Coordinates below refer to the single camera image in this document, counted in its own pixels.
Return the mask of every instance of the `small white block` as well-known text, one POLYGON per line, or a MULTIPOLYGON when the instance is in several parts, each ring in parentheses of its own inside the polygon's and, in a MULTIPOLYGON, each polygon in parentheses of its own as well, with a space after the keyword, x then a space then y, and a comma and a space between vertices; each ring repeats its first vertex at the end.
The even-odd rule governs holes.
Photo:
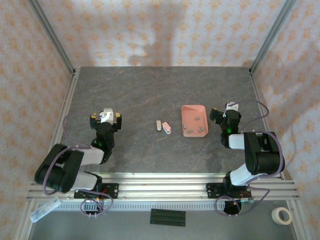
POLYGON ((156 121, 156 129, 157 129, 158 131, 161 131, 161 121, 160 121, 160 120, 157 120, 157 121, 156 121))

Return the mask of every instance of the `patterned wallpaper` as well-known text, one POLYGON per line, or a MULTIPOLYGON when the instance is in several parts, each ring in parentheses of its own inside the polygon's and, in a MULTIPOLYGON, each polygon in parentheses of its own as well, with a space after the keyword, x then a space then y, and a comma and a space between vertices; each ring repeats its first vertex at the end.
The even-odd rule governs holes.
POLYGON ((73 66, 244 66, 285 0, 40 0, 73 66))
POLYGON ((0 239, 12 240, 70 75, 26 0, 0 4, 0 239))
POLYGON ((281 138, 308 221, 320 239, 320 5, 298 0, 254 75, 281 138))

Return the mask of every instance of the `floor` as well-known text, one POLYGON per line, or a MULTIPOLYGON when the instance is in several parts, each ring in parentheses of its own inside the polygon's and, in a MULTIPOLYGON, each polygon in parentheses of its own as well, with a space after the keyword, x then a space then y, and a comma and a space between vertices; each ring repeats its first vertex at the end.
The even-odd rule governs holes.
MULTIPOLYGON (((242 205, 241 212, 253 203, 242 205)), ((187 211, 185 227, 150 224, 150 211, 111 211, 97 219, 79 211, 54 211, 33 224, 29 240, 295 240, 293 225, 277 225, 271 212, 286 201, 263 201, 252 213, 223 217, 187 211)))
MULTIPOLYGON (((220 127, 209 120, 212 108, 256 99, 245 67, 82 67, 69 112, 85 112, 67 121, 70 134, 89 144, 95 138, 89 115, 106 107, 122 114, 122 129, 107 163, 86 166, 90 172, 226 173, 245 162, 244 152, 220 143, 220 127), (181 107, 203 105, 209 133, 184 137, 181 107), (170 135, 157 131, 156 120, 168 122, 170 135)), ((257 103, 239 106, 239 127, 259 116, 257 103)), ((259 120, 246 130, 263 130, 259 120)), ((71 141, 62 139, 68 145, 71 141)))

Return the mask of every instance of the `pink plastic container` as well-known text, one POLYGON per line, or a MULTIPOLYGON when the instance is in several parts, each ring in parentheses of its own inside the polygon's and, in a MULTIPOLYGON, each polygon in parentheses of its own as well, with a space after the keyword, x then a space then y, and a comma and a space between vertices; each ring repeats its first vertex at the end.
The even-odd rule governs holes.
POLYGON ((181 108, 181 115, 183 136, 187 138, 201 138, 208 134, 209 129, 205 106, 183 105, 181 108))

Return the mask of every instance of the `masking tape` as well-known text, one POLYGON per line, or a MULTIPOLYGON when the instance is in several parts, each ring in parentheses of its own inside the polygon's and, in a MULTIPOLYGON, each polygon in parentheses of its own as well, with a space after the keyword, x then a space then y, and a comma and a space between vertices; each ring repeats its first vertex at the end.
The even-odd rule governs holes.
POLYGON ((271 216, 273 221, 279 225, 289 225, 292 222, 292 214, 285 207, 273 209, 271 216))

